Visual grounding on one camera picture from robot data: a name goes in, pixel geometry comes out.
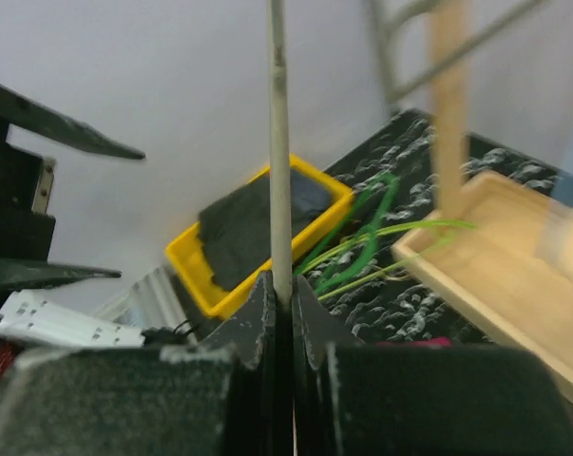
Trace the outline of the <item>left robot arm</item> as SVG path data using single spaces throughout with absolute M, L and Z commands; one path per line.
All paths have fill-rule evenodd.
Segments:
M 48 214 L 55 162 L 10 145 L 18 126 L 87 154 L 142 161 L 144 152 L 116 142 L 0 85 L 0 338 L 63 347 L 138 348 L 150 344 L 193 344 L 195 326 L 185 317 L 169 273 L 159 267 L 115 304 L 115 311 L 140 312 L 148 323 L 104 320 L 44 298 L 44 289 L 121 272 L 48 261 L 56 220 Z

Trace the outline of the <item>grey metal hanger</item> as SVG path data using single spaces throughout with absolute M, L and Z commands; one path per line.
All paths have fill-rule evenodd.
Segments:
M 284 7 L 267 2 L 270 65 L 270 233 L 274 290 L 288 311 L 293 292 L 287 61 Z

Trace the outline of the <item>dark green hanger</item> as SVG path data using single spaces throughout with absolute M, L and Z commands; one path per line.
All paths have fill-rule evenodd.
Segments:
M 348 237 L 343 245 L 334 247 L 324 253 L 322 250 L 329 244 L 333 238 L 340 232 L 344 225 L 362 208 L 367 199 L 370 197 L 373 187 L 382 182 L 386 186 L 386 190 L 379 206 L 377 207 L 372 220 L 363 225 L 351 237 Z M 353 207 L 346 214 L 346 216 L 330 231 L 318 244 L 313 248 L 304 260 L 295 268 L 295 275 L 303 275 L 305 272 L 313 269 L 317 263 L 322 262 L 325 258 L 336 256 L 341 250 L 349 250 L 354 245 L 359 243 L 364 244 L 364 249 L 360 253 L 356 261 L 349 266 L 348 269 L 343 270 L 339 275 L 327 277 L 329 272 L 334 268 L 332 265 L 327 268 L 322 276 L 317 280 L 315 291 L 320 293 L 319 299 L 328 298 L 329 296 L 345 292 L 352 287 L 363 283 L 366 277 L 358 280 L 353 278 L 369 263 L 372 256 L 378 249 L 378 233 L 380 231 L 380 221 L 385 212 L 392 206 L 392 200 L 398 190 L 399 179 L 389 173 L 382 171 L 373 176 L 366 189 L 362 192 L 359 198 L 353 203 Z

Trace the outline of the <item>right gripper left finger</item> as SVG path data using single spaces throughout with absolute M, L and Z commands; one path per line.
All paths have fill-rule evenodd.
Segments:
M 282 455 L 269 273 L 194 347 L 35 348 L 0 384 L 0 455 Z

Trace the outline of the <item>lime green hanger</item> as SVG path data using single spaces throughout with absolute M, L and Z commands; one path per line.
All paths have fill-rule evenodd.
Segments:
M 348 269 L 363 251 L 363 243 L 354 245 L 349 250 L 343 249 L 336 256 L 325 258 L 322 262 L 317 263 L 313 269 L 305 272 L 303 276 L 312 280 L 313 291 L 319 300 L 330 300 L 335 296 L 343 295 L 371 282 L 392 279 L 395 272 L 404 269 L 406 265 L 410 264 L 411 261 L 409 259 L 397 259 L 394 254 L 389 252 L 389 249 L 395 245 L 395 242 L 401 240 L 404 235 L 418 231 L 422 235 L 430 236 L 430 245 L 422 248 L 420 253 L 412 256 L 414 259 L 417 259 L 451 243 L 457 235 L 465 231 L 473 230 L 474 228 L 475 225 L 471 222 L 454 219 L 418 220 L 380 228 L 376 253 L 372 256 L 369 263 L 353 278 L 353 280 L 358 280 L 366 277 L 366 280 L 345 292 L 333 294 L 328 298 L 318 298 L 320 293 L 315 291 L 317 280 L 322 276 L 323 272 L 332 265 L 334 265 L 334 268 L 329 272 L 327 277 L 338 276 L 343 270 Z M 334 247 L 343 245 L 349 237 L 351 236 L 345 237 Z

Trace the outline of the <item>magenta dress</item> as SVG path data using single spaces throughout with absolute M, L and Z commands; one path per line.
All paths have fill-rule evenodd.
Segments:
M 429 339 L 416 340 L 416 341 L 384 341 L 378 342 L 379 346 L 415 346 L 415 347 L 450 347 L 452 342 L 444 336 L 432 337 Z

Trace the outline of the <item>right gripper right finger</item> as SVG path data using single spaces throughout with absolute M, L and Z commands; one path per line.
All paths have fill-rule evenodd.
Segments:
M 573 415 L 530 352 L 365 344 L 303 277 L 292 321 L 301 455 L 573 455 Z

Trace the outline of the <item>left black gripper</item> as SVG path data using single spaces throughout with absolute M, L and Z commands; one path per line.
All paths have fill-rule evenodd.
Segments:
M 55 218 L 34 209 L 52 166 L 8 143 L 15 125 L 89 154 L 144 160 L 144 152 L 116 142 L 79 122 L 0 85 L 0 307 L 21 289 L 45 289 L 93 278 L 120 278 L 121 271 L 48 262 Z

